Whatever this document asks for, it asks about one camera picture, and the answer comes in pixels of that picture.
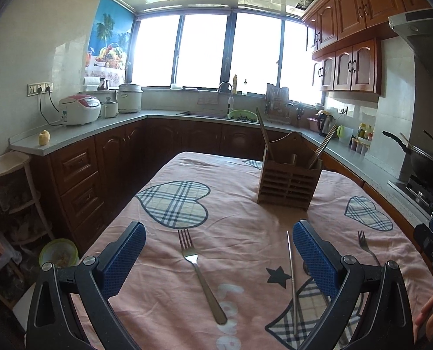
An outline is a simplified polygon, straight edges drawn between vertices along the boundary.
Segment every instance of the power cord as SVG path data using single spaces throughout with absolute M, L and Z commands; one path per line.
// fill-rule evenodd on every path
M 55 108 L 57 112 L 59 112 L 58 108 L 55 106 L 55 104 L 51 100 L 51 88 L 49 87 L 49 85 L 45 88 L 45 92 L 48 92 L 48 94 L 49 94 L 49 101 L 51 101 L 52 107 Z
M 45 119 L 45 121 L 46 121 L 46 123 L 48 124 L 48 125 L 50 125 L 50 126 L 62 126 L 62 124 L 52 124 L 52 123 L 50 123 L 47 119 L 46 119 L 46 117 L 43 115 L 43 112 L 41 111 L 41 93 L 42 93 L 42 89 L 41 88 L 38 88 L 37 89 L 37 92 L 38 92 L 38 101 L 40 102 L 40 113 L 41 113 L 41 115 L 43 116 L 43 118 Z

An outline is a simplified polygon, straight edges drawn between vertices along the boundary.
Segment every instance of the rice cooker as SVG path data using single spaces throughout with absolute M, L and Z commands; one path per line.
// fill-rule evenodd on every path
M 100 102 L 88 94 L 75 94 L 59 100 L 61 122 L 64 125 L 84 125 L 100 115 Z
M 142 107 L 142 88 L 137 84 L 121 84 L 116 99 L 119 113 L 136 113 Z

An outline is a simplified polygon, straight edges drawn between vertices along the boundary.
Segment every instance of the range hood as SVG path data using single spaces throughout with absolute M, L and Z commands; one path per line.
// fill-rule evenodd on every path
M 388 21 L 391 29 L 411 46 L 433 77 L 433 9 L 397 14 L 389 17 Z

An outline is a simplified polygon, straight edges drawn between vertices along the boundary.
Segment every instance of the countertop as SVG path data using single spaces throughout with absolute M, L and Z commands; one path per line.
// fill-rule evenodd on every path
M 40 146 L 38 144 L 38 134 L 34 134 L 11 143 L 9 147 L 12 150 L 21 151 L 23 153 L 45 156 L 82 139 L 146 118 L 179 119 L 259 127 L 258 124 L 251 122 L 234 121 L 222 118 L 196 117 L 191 115 L 180 115 L 179 113 L 182 113 L 182 111 L 141 110 L 138 113 L 120 114 L 116 118 L 98 119 L 95 122 L 82 126 L 59 126 L 49 129 L 51 139 L 49 144 L 46 146 Z M 324 137 L 320 136 L 318 133 L 312 132 L 308 129 L 296 128 L 291 125 L 267 121 L 265 122 L 265 126 L 267 129 L 278 132 L 299 132 L 317 146 L 320 145 L 324 139 Z M 397 181 L 394 176 L 364 158 L 363 155 L 350 151 L 347 145 L 340 143 L 338 140 L 330 141 L 325 152 L 349 168 L 381 194 L 404 216 L 404 218 L 409 221 L 412 226 L 415 227 L 423 222 L 428 223 L 429 220 L 427 217 L 425 217 L 414 205 L 404 199 L 404 197 L 400 196 L 398 192 L 388 185 L 388 181 Z

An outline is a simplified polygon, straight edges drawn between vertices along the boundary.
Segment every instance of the fork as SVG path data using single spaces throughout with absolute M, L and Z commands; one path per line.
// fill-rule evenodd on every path
M 372 256 L 374 257 L 377 264 L 379 266 L 381 266 L 380 262 L 378 261 L 377 257 L 375 256 L 374 252 L 369 249 L 369 245 L 367 244 L 367 239 L 365 238 L 364 230 L 359 230 L 357 232 L 357 237 L 359 238 L 359 245 L 361 246 L 361 248 L 363 250 L 367 251 L 369 254 L 372 254 Z
M 199 278 L 199 282 L 202 285 L 206 301 L 208 301 L 208 304 L 210 305 L 210 309 L 213 313 L 216 323 L 219 325 L 224 325 L 227 322 L 227 317 L 200 271 L 199 265 L 197 264 L 197 258 L 199 255 L 195 251 L 189 229 L 178 230 L 178 235 L 179 242 L 181 244 L 182 256 L 186 261 L 192 263 L 194 266 L 197 277 Z

